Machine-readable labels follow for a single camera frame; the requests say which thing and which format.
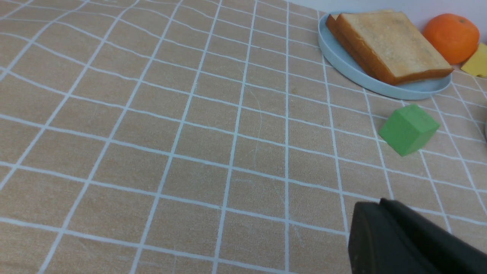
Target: bread slice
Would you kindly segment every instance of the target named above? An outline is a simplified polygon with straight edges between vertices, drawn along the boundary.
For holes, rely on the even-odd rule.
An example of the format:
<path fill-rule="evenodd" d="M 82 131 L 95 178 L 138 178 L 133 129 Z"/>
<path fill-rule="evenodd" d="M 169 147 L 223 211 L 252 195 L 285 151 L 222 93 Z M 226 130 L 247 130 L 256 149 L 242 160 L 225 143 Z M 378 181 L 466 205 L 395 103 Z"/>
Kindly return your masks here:
<path fill-rule="evenodd" d="M 402 12 L 342 13 L 336 25 L 384 83 L 399 85 L 442 78 L 453 71 Z"/>
<path fill-rule="evenodd" d="M 394 12 L 393 10 L 379 10 L 373 11 L 371 13 L 380 13 L 380 12 Z M 364 70 L 364 72 L 373 78 L 377 78 L 375 73 L 370 69 L 369 65 L 365 62 L 365 60 L 358 54 L 358 52 L 352 47 L 352 45 L 348 42 L 348 40 L 341 34 L 337 27 L 337 17 L 339 14 L 331 14 L 326 19 L 326 26 L 328 30 L 332 33 L 335 39 L 341 44 L 341 46 L 350 54 L 350 56 L 357 62 L 357 64 Z"/>

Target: cheese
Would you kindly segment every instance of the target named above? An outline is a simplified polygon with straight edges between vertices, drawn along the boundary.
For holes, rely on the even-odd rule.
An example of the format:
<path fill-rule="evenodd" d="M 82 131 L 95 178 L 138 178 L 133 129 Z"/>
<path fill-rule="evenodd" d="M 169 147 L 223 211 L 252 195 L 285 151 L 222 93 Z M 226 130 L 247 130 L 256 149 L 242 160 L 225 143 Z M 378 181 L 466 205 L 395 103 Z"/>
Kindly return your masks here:
<path fill-rule="evenodd" d="M 473 76 L 487 77 L 487 46 L 480 43 L 477 51 L 462 66 L 462 70 Z"/>

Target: green block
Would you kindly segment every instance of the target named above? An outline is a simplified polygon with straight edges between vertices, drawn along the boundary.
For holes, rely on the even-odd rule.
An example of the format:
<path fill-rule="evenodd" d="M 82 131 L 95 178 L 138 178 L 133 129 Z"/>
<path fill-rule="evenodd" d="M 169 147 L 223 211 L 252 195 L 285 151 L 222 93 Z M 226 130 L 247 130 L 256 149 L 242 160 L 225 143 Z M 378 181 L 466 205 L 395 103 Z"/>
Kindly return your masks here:
<path fill-rule="evenodd" d="M 401 156 L 422 148 L 440 127 L 428 113 L 415 104 L 396 109 L 379 135 Z"/>

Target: white wall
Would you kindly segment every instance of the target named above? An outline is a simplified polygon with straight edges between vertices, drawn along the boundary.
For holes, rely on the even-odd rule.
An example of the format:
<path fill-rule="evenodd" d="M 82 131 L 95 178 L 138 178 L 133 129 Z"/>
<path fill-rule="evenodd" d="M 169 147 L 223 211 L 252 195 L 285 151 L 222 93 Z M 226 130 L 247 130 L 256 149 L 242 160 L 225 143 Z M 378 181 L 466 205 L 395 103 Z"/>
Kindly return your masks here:
<path fill-rule="evenodd" d="M 487 0 L 289 0 L 321 11 L 366 12 L 393 9 L 404 12 L 422 30 L 433 17 L 453 13 L 472 21 L 480 30 L 480 41 L 487 43 Z"/>

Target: light blue plate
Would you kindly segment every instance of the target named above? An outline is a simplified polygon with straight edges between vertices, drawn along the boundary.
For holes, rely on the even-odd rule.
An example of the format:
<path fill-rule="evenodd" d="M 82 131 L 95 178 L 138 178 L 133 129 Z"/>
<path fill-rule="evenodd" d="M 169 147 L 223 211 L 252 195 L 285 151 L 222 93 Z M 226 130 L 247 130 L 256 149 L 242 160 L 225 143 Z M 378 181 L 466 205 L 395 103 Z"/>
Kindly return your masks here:
<path fill-rule="evenodd" d="M 424 80 L 398 86 L 391 86 L 365 74 L 362 68 L 354 61 L 326 27 L 326 19 L 328 18 L 328 15 L 342 12 L 343 11 L 325 14 L 319 20 L 318 42 L 325 58 L 348 79 L 375 93 L 403 100 L 426 99 L 436 93 L 442 92 L 450 85 L 451 74 L 441 79 Z"/>

